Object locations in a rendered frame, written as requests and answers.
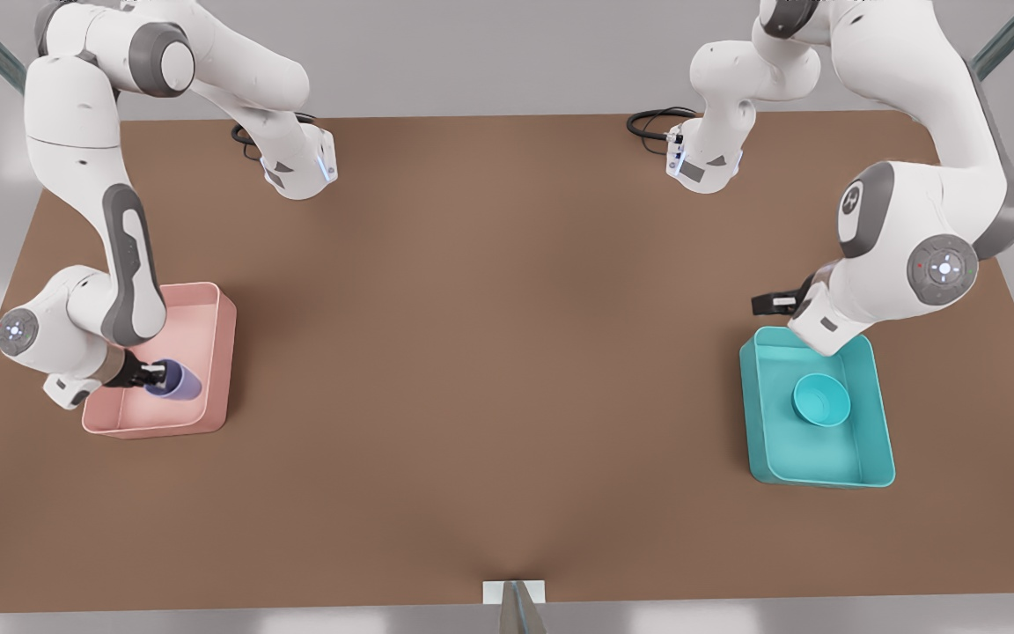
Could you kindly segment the teal bowl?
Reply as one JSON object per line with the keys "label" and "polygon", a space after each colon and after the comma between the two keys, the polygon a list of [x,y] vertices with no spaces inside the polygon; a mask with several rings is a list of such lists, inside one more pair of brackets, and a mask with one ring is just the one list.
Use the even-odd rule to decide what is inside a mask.
{"label": "teal bowl", "polygon": [[834,428],[848,421],[849,391],[828,374],[806,374],[794,385],[791,398],[797,417],[820,428]]}

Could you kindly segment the teal box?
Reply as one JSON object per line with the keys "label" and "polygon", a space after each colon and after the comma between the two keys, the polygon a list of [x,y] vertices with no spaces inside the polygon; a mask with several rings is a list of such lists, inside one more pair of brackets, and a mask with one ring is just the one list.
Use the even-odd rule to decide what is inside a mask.
{"label": "teal box", "polygon": [[[758,328],[739,351],[750,473],[766,484],[886,487],[896,464],[874,349],[859,335],[822,357],[788,328]],[[849,391],[848,421],[820,428],[797,417],[792,390],[824,373]]]}

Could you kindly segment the pink box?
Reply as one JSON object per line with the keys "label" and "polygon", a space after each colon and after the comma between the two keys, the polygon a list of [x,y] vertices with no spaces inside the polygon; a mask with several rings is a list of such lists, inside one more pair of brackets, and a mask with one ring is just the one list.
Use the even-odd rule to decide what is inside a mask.
{"label": "pink box", "polygon": [[236,306],[217,285],[164,284],[164,328],[129,349],[145,364],[172,358],[202,383],[192,401],[162,400],[144,388],[98,388],[84,401],[82,428],[117,439],[147,439],[209,433],[228,413]]}

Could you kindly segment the purple cup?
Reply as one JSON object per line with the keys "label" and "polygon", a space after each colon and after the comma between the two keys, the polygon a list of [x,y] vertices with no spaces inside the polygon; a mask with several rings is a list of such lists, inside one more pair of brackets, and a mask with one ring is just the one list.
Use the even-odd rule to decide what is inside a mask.
{"label": "purple cup", "polygon": [[192,370],[172,358],[161,358],[157,361],[168,361],[166,372],[158,372],[158,386],[144,388],[146,393],[162,400],[180,402],[192,401],[202,392],[202,383]]}

